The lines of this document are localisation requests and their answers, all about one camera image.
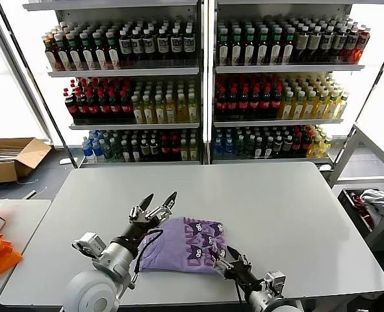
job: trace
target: cable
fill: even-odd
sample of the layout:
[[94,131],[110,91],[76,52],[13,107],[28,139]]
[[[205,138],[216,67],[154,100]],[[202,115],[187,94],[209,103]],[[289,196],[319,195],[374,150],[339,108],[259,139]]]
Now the cable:
[[148,246],[150,246],[151,244],[153,244],[162,234],[163,234],[163,230],[162,229],[154,229],[153,231],[150,231],[148,232],[146,235],[150,235],[150,234],[154,234],[154,233],[158,233],[153,239],[151,239],[145,246],[144,248],[142,249],[142,251],[140,252],[140,254],[138,255],[138,258],[137,258],[137,262],[135,264],[135,269],[134,269],[134,273],[135,274],[138,274],[138,272],[140,271],[140,260],[142,258],[142,255],[144,254],[145,250],[147,249]]

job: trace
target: purple t-shirt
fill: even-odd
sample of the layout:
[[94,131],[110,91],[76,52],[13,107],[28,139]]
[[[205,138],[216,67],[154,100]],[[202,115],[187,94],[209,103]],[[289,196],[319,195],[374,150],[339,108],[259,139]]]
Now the purple t-shirt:
[[[140,271],[215,273],[209,248],[225,255],[222,223],[181,217],[167,220],[161,228],[163,234],[147,247],[141,258]],[[140,251],[155,235],[145,237]]]

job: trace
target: small table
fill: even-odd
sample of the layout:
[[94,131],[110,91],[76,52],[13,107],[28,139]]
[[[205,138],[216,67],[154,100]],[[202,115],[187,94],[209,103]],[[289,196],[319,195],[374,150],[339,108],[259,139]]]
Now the small table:
[[[108,244],[128,225],[132,206],[154,193],[155,207],[173,191],[174,216],[221,221],[255,276],[286,274],[286,298],[384,291],[381,267],[312,163],[126,166],[70,173],[0,303],[60,307],[68,282],[93,269],[73,240],[93,231]],[[234,283],[217,274],[160,271],[141,273],[121,306],[236,301]]]
[[[6,220],[1,230],[4,239],[23,253],[50,204],[50,200],[0,200],[0,216]],[[0,293],[13,269],[0,274]]]

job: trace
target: shelf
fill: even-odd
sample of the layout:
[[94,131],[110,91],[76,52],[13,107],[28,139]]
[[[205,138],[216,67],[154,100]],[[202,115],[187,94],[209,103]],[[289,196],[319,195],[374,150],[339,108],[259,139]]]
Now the shelf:
[[290,73],[290,72],[337,72],[359,71],[365,65],[262,65],[262,66],[217,66],[216,73]]
[[153,129],[197,129],[199,123],[149,123],[149,124],[129,124],[129,125],[75,125],[69,126],[72,130],[153,130]]
[[343,119],[302,119],[302,120],[240,120],[236,122],[214,122],[217,128],[223,127],[266,127],[269,125],[316,125],[339,124]]
[[23,5],[27,11],[80,10],[89,8],[179,7],[195,5],[197,0],[61,0]]
[[384,0],[218,0],[219,5],[383,5]]
[[114,76],[164,76],[164,75],[197,75],[198,67],[184,68],[137,68],[128,70],[72,70],[51,71],[50,77],[114,77]]

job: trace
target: dark bottle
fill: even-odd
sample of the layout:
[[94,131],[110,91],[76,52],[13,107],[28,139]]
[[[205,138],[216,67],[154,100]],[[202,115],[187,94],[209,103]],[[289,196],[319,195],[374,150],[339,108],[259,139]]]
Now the dark bottle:
[[255,63],[257,65],[263,65],[268,62],[268,59],[266,58],[267,53],[267,36],[268,36],[268,28],[263,27],[260,30],[260,37],[257,45],[257,52],[255,54]]
[[294,32],[296,30],[293,27],[287,28],[287,33],[285,36],[285,42],[283,44],[283,47],[281,48],[281,64],[287,65],[291,60],[291,54],[293,52],[293,45],[294,45]]
[[131,46],[133,47],[133,54],[135,60],[144,59],[144,46],[142,38],[138,30],[133,30],[133,37],[131,38]]
[[301,32],[297,35],[296,45],[294,46],[293,62],[302,63],[303,55],[307,48],[307,42],[309,41],[308,26],[303,26]]
[[250,27],[246,30],[246,41],[244,44],[244,65],[252,65],[254,54],[254,32],[255,29]]
[[304,53],[305,63],[314,63],[316,61],[321,38],[322,34],[320,33],[320,26],[316,26],[314,31],[309,35],[309,42],[307,43],[307,49]]
[[330,60],[330,49],[332,47],[335,33],[333,32],[333,26],[327,26],[326,32],[322,35],[320,40],[317,61],[321,63],[328,63]]

